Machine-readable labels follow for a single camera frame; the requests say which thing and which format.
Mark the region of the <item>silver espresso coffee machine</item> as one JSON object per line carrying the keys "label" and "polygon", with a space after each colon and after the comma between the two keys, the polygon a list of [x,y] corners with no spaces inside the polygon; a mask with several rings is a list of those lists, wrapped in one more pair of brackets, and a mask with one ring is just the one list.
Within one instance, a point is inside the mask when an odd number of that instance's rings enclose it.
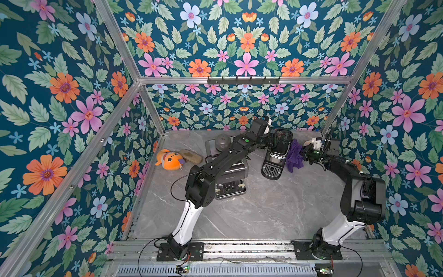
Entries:
{"label": "silver espresso coffee machine", "polygon": [[[209,163],[218,157],[222,150],[232,145],[234,136],[221,134],[205,142],[205,162]],[[246,158],[234,163],[217,180],[215,197],[217,200],[227,199],[246,193],[244,180],[248,177],[249,165]]]}

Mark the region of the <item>purple microfiber cloth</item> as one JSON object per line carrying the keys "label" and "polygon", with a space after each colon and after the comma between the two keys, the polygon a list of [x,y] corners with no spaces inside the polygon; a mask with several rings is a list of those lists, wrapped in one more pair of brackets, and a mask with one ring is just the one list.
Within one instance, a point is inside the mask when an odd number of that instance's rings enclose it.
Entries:
{"label": "purple microfiber cloth", "polygon": [[286,157],[286,167],[290,173],[294,170],[303,168],[303,157],[301,155],[302,145],[296,139],[291,143]]}

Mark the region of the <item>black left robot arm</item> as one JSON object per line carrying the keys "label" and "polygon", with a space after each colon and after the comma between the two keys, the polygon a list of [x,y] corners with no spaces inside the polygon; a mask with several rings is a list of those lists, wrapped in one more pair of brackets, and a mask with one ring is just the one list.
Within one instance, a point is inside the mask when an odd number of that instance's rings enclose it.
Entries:
{"label": "black left robot arm", "polygon": [[182,260],[188,253],[193,230],[203,209],[215,198],[216,181],[230,167],[246,158],[257,148],[273,145],[272,120],[256,118],[250,128],[235,136],[228,149],[203,166],[193,166],[187,175],[184,208],[176,228],[166,240],[164,253]]}

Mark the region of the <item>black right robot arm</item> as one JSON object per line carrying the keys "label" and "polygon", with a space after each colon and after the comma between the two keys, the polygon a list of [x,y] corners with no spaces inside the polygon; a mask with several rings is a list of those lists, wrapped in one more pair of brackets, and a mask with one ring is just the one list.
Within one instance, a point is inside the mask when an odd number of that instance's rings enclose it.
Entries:
{"label": "black right robot arm", "polygon": [[321,165],[344,182],[340,214],[320,228],[310,243],[312,255],[319,260],[337,256],[350,235],[385,218],[385,181],[340,156],[339,146],[338,139],[315,137],[303,143],[301,152],[303,160]]}

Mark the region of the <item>black capsule coffee machine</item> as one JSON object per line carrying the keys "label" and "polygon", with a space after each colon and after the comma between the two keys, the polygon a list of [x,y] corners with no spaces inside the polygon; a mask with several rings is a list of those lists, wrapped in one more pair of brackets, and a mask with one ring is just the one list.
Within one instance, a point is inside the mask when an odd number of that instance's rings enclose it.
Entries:
{"label": "black capsule coffee machine", "polygon": [[292,142],[293,133],[290,130],[276,129],[270,133],[261,168],[263,177],[273,181],[281,177]]}

